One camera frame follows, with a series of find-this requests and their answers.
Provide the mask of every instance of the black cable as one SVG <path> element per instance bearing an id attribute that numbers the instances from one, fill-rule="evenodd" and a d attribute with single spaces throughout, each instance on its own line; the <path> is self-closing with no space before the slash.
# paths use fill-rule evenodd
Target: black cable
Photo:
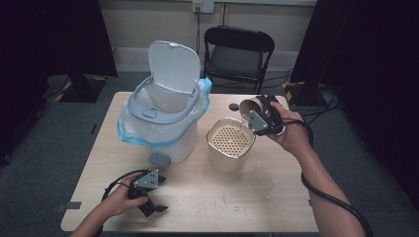
<path id="1" fill-rule="evenodd" d="M 197 29 L 197 55 L 200 55 L 200 48 L 201 48 L 201 19 L 200 19 L 200 14 L 201 14 L 201 8 L 196 7 L 195 8 L 196 12 L 197 12 L 197 23 L 198 23 L 198 29 Z"/>
<path id="2" fill-rule="evenodd" d="M 308 180 L 305 178 L 304 174 L 301 173 L 301 181 L 302 184 L 310 191 L 312 191 L 313 193 L 315 193 L 316 195 L 325 198 L 337 205 L 339 205 L 340 207 L 346 209 L 347 211 L 349 211 L 351 214 L 353 214 L 361 223 L 361 225 L 364 228 L 364 231 L 367 235 L 367 237 L 373 237 L 374 233 L 372 228 L 370 227 L 370 224 L 364 219 L 364 217 L 361 215 L 360 212 L 358 212 L 353 206 L 347 204 L 346 202 L 335 198 L 334 196 L 328 195 L 318 189 L 316 189 L 314 186 L 311 185 L 311 183 L 308 182 Z"/>
<path id="3" fill-rule="evenodd" d="M 111 192 L 111 190 L 114 188 L 114 186 L 115 186 L 115 185 L 120 184 L 120 185 L 124 185 L 124 186 L 126 186 L 125 184 L 123 184 L 123 183 L 121 183 L 121 182 L 120 182 L 120 180 L 121 180 L 121 179 L 125 178 L 126 176 L 129 176 L 129 175 L 132 175 L 132 174 L 135 174 L 135 173 L 139 173 L 139 172 L 144 172 L 144 170 L 134 170 L 134 171 L 128 172 L 128 173 L 126 173 L 126 174 L 124 174 L 124 175 L 120 176 L 119 178 L 117 178 L 117 179 L 116 179 L 116 180 L 114 180 L 113 182 L 111 182 L 111 184 L 108 186 L 108 188 L 107 188 L 107 189 L 105 189 L 105 193 L 104 193 L 104 195 L 102 196 L 102 201 L 108 197 L 109 193 Z M 103 228 L 104 228 L 104 226 L 102 225 L 102 226 L 98 229 L 98 231 L 95 233 L 94 237 L 99 237 L 99 236 L 101 236 L 101 235 L 102 235 Z"/>
<path id="4" fill-rule="evenodd" d="M 324 108 L 322 107 L 315 107 L 315 108 L 302 108 L 298 106 L 290 105 L 291 111 L 298 112 L 302 117 L 317 115 L 318 113 L 322 112 Z M 312 114 L 303 114 L 304 112 L 315 112 Z"/>
<path id="5" fill-rule="evenodd" d="M 309 126 L 308 123 L 295 119 L 295 118 L 283 118 L 284 119 L 289 119 L 290 121 L 286 121 L 282 124 L 282 126 L 288 125 L 288 124 L 292 124 L 292 123 L 298 123 L 301 124 L 303 127 L 305 127 L 305 129 L 307 130 L 308 133 L 308 142 L 311 145 L 311 147 L 313 146 L 313 132 Z M 339 205 L 340 207 L 346 209 L 347 211 L 349 211 L 351 214 L 353 214 L 361 223 L 361 225 L 363 226 L 363 229 L 366 233 L 367 237 L 373 237 L 374 233 L 372 228 L 370 227 L 370 224 L 364 219 L 364 217 L 361 215 L 360 212 L 358 212 L 353 206 L 349 205 L 348 203 L 334 197 L 331 196 L 327 193 L 324 193 L 320 190 L 318 190 L 317 188 L 315 188 L 311 183 L 308 182 L 308 180 L 305 178 L 304 174 L 301 173 L 301 182 L 302 184 L 310 191 L 312 191 L 313 193 L 315 193 L 316 195 L 325 198 L 331 202 L 333 202 L 334 204 Z"/>
<path id="6" fill-rule="evenodd" d="M 276 79 L 281 79 L 281 78 L 286 78 L 286 77 L 288 77 L 289 75 L 286 75 L 286 76 L 279 76 L 279 77 L 272 77 L 272 78 L 267 78 L 267 79 L 265 79 L 264 80 L 264 82 L 265 81 L 272 81 L 272 80 L 276 80 Z M 281 86 L 281 84 L 283 84 L 284 82 L 286 82 L 286 81 L 283 81 L 283 82 L 281 82 L 281 83 L 279 83 L 278 85 L 275 85 L 275 86 L 267 86 L 267 87 L 262 87 L 262 88 L 274 88 L 274 87 L 278 87 L 278 86 Z M 237 84 L 243 84 L 243 83 L 246 83 L 246 82 L 237 82 L 237 81 L 235 81 L 235 82 L 227 82 L 227 83 L 222 83 L 222 84 L 213 84 L 212 83 L 212 85 L 214 86 L 214 87 L 225 87 L 225 88 L 237 88 L 237 87 L 226 87 L 226 86 L 228 86 L 228 85 L 237 85 Z"/>
<path id="7" fill-rule="evenodd" d="M 332 108 L 329 108 L 329 109 L 327 109 L 326 111 L 324 111 L 323 109 L 321 109 L 321 108 L 315 108 L 315 109 L 312 109 L 312 111 L 315 111 L 315 110 L 317 110 L 316 112 L 312 112 L 312 113 L 309 113 L 309 114 L 302 114 L 301 113 L 301 111 L 299 111 L 299 113 L 300 113 L 300 115 L 302 116 L 302 117 L 308 117 L 308 116 L 315 116 L 315 115 L 318 115 L 318 114 L 323 114 L 323 113 L 325 113 L 325 112 L 330 112 L 330 111 L 333 111 L 333 110 L 335 110 L 335 109 L 337 109 L 338 107 L 339 107 L 339 103 L 338 104 L 336 104 L 334 107 L 332 107 Z"/>
<path id="8" fill-rule="evenodd" d="M 222 25 L 225 25 L 225 8 L 227 7 L 227 3 L 224 2 L 224 8 L 222 9 Z"/>
<path id="9" fill-rule="evenodd" d="M 328 109 L 330 108 L 330 106 L 331 106 L 331 104 L 332 104 L 333 99 L 335 98 L 335 96 L 336 96 L 336 91 L 334 91 L 334 92 L 333 92 L 332 99 L 330 99 L 330 102 L 327 104 L 326 108 L 324 108 L 324 110 L 323 110 L 322 112 L 318 113 L 318 115 L 317 115 L 316 117 L 314 117 L 312 120 L 310 120 L 310 121 L 308 122 L 308 124 L 311 124 L 311 123 L 312 123 L 312 122 L 314 122 L 317 118 L 319 118 L 321 115 L 323 115 L 324 113 L 326 113 L 326 112 L 328 111 Z"/>

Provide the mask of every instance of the gray carpet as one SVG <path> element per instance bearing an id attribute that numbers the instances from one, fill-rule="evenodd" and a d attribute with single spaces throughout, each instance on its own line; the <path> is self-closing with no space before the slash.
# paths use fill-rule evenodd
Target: gray carpet
<path id="1" fill-rule="evenodd" d="M 119 78 L 109 78 L 96 104 L 58 103 L 53 97 L 48 98 L 40 119 L 11 153 L 11 164 L 0 167 L 0 236 L 69 235 L 60 229 L 63 213 L 57 212 L 56 207 L 70 201 L 115 93 L 133 91 L 146 76 L 147 73 L 124 72 Z M 287 79 L 286 72 L 267 75 L 275 77 L 281 78 L 268 80 L 262 94 L 284 94 L 279 82 Z M 50 88 L 45 94 L 59 89 L 65 79 L 65 76 L 49 78 Z M 214 86 L 211 92 L 254 93 L 249 85 L 225 85 L 228 83 L 215 81 L 224 86 Z M 331 99 L 330 93 L 324 92 L 326 100 Z M 293 109 L 303 115 L 319 111 L 319 108 Z M 311 126 L 315 150 L 352 205 L 370 222 L 375 235 L 419 236 L 418 213 L 379 159 L 363 147 L 356 126 L 342 110 L 338 107 L 323 114 Z M 103 236 L 137 235 L 104 233 Z M 319 235 L 275 233 L 274 236 Z"/>

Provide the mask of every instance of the metal mesh basket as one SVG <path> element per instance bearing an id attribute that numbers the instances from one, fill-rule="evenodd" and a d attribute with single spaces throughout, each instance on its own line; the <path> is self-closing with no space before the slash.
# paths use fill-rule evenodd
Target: metal mesh basket
<path id="1" fill-rule="evenodd" d="M 237 172 L 243 168 L 244 155 L 255 139 L 255 134 L 239 120 L 223 118 L 207 134 L 209 162 L 220 172 Z"/>

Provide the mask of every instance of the wall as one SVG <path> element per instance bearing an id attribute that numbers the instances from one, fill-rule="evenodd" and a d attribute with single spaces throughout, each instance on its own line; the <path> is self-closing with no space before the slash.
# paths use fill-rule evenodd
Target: wall
<path id="1" fill-rule="evenodd" d="M 155 40 L 174 41 L 192 49 L 198 47 L 198 19 L 192 12 L 191 2 L 102 0 L 100 3 L 113 47 L 135 47 L 146 52 Z M 276 43 L 273 65 L 292 67 L 313 8 L 214 3 L 213 14 L 200 16 L 200 55 L 205 49 L 206 29 L 225 23 L 267 33 Z"/>

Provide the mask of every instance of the electrical outlet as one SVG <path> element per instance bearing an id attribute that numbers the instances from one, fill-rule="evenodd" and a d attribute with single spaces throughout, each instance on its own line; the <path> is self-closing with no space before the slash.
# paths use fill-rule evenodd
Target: electrical outlet
<path id="1" fill-rule="evenodd" d="M 203 13 L 213 13 L 213 2 L 204 1 L 203 3 Z"/>
<path id="2" fill-rule="evenodd" d="M 203 1 L 192 1 L 192 12 L 202 12 L 204 9 Z"/>

